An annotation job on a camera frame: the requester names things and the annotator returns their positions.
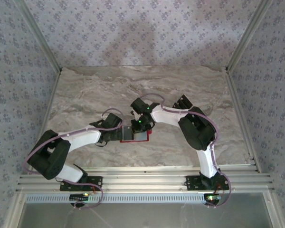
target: white strip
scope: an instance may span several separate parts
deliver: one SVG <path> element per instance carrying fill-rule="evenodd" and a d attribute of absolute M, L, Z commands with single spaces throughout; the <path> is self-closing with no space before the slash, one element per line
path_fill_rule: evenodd
<path fill-rule="evenodd" d="M 208 145 L 205 151 L 196 151 L 199 157 L 200 164 L 200 173 L 205 175 L 208 178 L 213 177 L 217 171 L 214 168 L 212 157 L 211 157 L 211 149 Z"/>
<path fill-rule="evenodd" d="M 70 194 L 28 194 L 26 203 L 70 203 Z M 100 193 L 89 196 L 86 203 L 97 203 Z M 154 194 L 110 194 L 105 193 L 102 203 L 202 203 L 204 195 L 199 193 L 154 193 Z"/>
<path fill-rule="evenodd" d="M 78 182 L 82 177 L 83 172 L 74 164 L 68 163 L 67 161 L 62 167 L 60 173 L 56 176 L 56 178 L 60 178 L 62 180 L 68 180 L 71 182 Z"/>
<path fill-rule="evenodd" d="M 67 134 L 68 132 L 59 132 L 58 135 L 62 135 L 62 134 Z M 88 144 L 93 144 L 93 143 L 97 143 L 99 141 L 100 138 L 100 131 L 98 130 L 90 130 L 90 131 L 84 131 L 82 133 L 79 134 L 75 134 L 72 136 L 67 136 L 67 137 L 62 137 L 62 139 L 64 140 L 68 140 L 71 144 L 71 147 L 69 149 L 69 153 L 79 147 L 88 145 Z"/>

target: glass panel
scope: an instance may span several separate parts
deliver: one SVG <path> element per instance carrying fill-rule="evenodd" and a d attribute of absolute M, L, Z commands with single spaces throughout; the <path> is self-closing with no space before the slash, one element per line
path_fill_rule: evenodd
<path fill-rule="evenodd" d="M 202 204 L 101 204 L 94 211 L 70 204 L 26 204 L 18 228 L 270 228 L 263 194 L 233 194 L 221 208 Z"/>

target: robotic arm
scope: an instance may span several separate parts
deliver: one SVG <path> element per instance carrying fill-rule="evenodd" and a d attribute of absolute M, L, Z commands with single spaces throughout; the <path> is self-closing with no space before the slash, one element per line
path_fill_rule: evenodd
<path fill-rule="evenodd" d="M 47 140 L 59 135 L 65 136 L 51 141 L 34 153 L 28 160 L 28 164 L 36 169 L 47 180 L 60 178 L 71 182 L 85 183 L 87 173 L 79 166 L 66 162 L 68 153 L 88 144 L 118 140 L 121 135 L 120 129 L 102 131 L 89 130 L 89 128 L 116 128 L 121 122 L 121 118 L 110 113 L 105 120 L 90 123 L 87 127 L 77 131 L 56 133 L 52 130 L 48 130 L 41 136 L 38 143 L 33 148 L 33 151 Z"/>
<path fill-rule="evenodd" d="M 146 104 L 137 98 L 132 104 L 135 120 L 131 121 L 134 133 L 147 131 L 153 128 L 155 123 L 165 123 L 179 127 L 183 132 L 188 144 L 197 151 L 200 162 L 200 173 L 207 178 L 212 178 L 216 173 L 212 162 L 210 143 L 215 138 L 215 128 L 204 118 L 192 116 L 188 112 L 195 112 L 201 115 L 204 113 L 198 107 L 191 109 L 176 109 L 161 106 L 159 103 Z"/>

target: enclosure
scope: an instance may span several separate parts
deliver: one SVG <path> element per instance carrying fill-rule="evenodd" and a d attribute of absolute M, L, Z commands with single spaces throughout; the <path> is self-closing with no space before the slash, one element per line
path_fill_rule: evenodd
<path fill-rule="evenodd" d="M 199 197 L 206 192 L 184 185 L 186 175 L 198 173 L 196 151 L 179 128 L 157 123 L 148 142 L 90 144 L 68 155 L 68 162 L 89 175 L 102 175 L 105 196 L 116 197 L 96 211 L 113 227 L 123 226 L 116 223 L 121 211 L 127 211 L 123 220 L 129 227 L 134 211 L 148 212 L 149 220 L 137 220 L 138 227 L 216 221 L 227 227 L 285 227 L 285 0 L 0 3 L 0 227 L 39 227 L 31 213 L 42 220 L 51 210 L 63 214 L 65 223 L 56 221 L 61 227 L 76 227 L 85 214 L 67 209 L 63 197 L 71 192 L 60 192 L 55 179 L 22 173 L 21 163 L 48 129 L 86 127 L 111 107 L 130 124 L 130 104 L 147 93 L 165 97 L 167 107 L 186 95 L 217 124 L 215 157 L 231 178 L 230 205 L 218 212 L 202 209 Z M 171 200 L 119 198 L 152 194 Z M 262 211 L 264 223 L 244 212 L 249 202 Z M 198 209 L 212 219 L 191 218 Z M 250 219 L 241 222 L 240 214 Z M 99 219 L 94 225 L 103 227 Z"/>

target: wire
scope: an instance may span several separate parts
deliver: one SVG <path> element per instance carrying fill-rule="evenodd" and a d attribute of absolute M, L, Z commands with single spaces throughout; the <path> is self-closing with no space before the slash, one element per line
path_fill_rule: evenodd
<path fill-rule="evenodd" d="M 98 147 L 104 147 L 104 146 L 106 146 L 108 144 L 108 142 L 105 142 L 105 144 L 104 145 L 97 145 L 96 143 L 95 143 L 95 146 L 98 146 Z"/>
<path fill-rule="evenodd" d="M 55 177 L 55 180 L 56 180 L 57 182 L 59 182 L 59 183 L 62 183 L 62 181 L 58 181 L 58 180 L 57 180 L 57 177 Z"/>
<path fill-rule="evenodd" d="M 224 196 L 225 192 L 224 192 L 224 189 L 222 188 L 222 186 L 220 184 L 217 185 L 217 189 L 216 189 L 216 192 L 221 189 L 223 192 L 222 192 L 222 195 L 221 195 L 221 198 Z"/>
<path fill-rule="evenodd" d="M 142 95 L 141 98 L 145 97 L 145 96 L 148 96 L 148 95 L 154 95 L 154 96 L 158 96 L 162 99 L 162 102 L 160 103 L 162 109 L 166 112 L 169 112 L 169 113 L 176 113 L 176 114 L 192 114 L 192 115 L 197 115 L 199 117 L 202 117 L 204 118 L 205 120 L 207 120 L 215 129 L 216 133 L 217 133 L 217 136 L 215 137 L 215 139 L 212 141 L 212 143 L 210 144 L 210 151 L 211 151 L 211 159 L 212 159 L 212 163 L 213 163 L 213 167 L 215 168 L 215 170 L 222 176 L 224 176 L 228 182 L 228 186 L 229 186 L 229 194 L 227 196 L 227 199 L 219 204 L 219 205 L 214 205 L 214 204 L 211 204 L 211 203 L 208 203 L 209 205 L 213 206 L 213 207 L 220 207 L 220 206 L 223 206 L 225 203 L 228 202 L 229 198 L 230 198 L 230 195 L 231 195 L 231 192 L 232 192 L 232 189 L 231 189 L 231 182 L 230 182 L 230 179 L 229 177 L 222 173 L 218 168 L 217 168 L 217 164 L 216 164 L 216 160 L 215 160 L 215 155 L 214 155 L 214 151 L 213 151 L 213 146 L 215 144 L 215 142 L 218 140 L 219 138 L 219 128 L 217 127 L 217 125 L 207 116 L 203 115 L 203 114 L 200 114 L 200 113 L 197 113 L 197 112 L 192 112 L 192 111 L 174 111 L 174 110 L 170 110 L 170 109 L 166 109 L 164 108 L 163 106 L 163 103 L 165 102 L 165 98 L 160 95 L 160 94 L 156 94 L 156 93 L 149 93 L 149 94 L 145 94 L 145 95 Z"/>

